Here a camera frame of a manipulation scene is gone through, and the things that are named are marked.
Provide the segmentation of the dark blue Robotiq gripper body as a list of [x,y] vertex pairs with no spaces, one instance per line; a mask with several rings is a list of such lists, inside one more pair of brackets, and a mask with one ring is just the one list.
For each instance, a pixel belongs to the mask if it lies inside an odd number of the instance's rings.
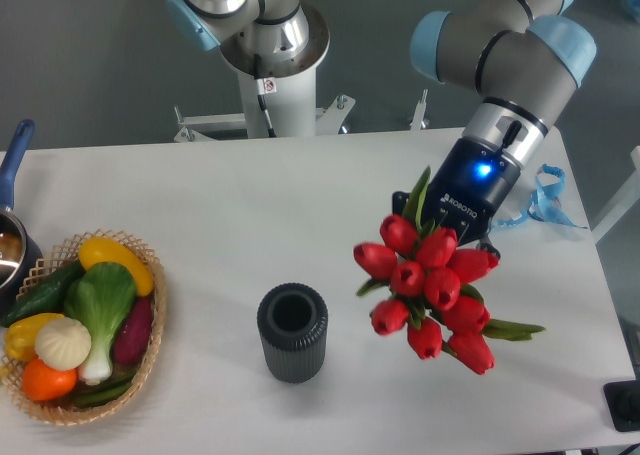
[[460,246],[478,241],[520,174],[502,152],[460,138],[428,185],[420,221],[453,229]]

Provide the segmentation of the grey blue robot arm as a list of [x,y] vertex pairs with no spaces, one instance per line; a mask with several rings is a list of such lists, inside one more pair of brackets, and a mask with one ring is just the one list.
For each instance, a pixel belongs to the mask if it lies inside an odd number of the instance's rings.
[[[472,89],[482,102],[429,186],[394,195],[395,213],[492,251],[493,217],[596,55],[593,37],[563,15],[573,1],[480,0],[469,13],[434,11],[418,23],[414,69]],[[166,7],[185,38],[220,50],[235,70],[250,137],[327,131],[316,69],[330,36],[317,10],[301,0],[166,0]]]

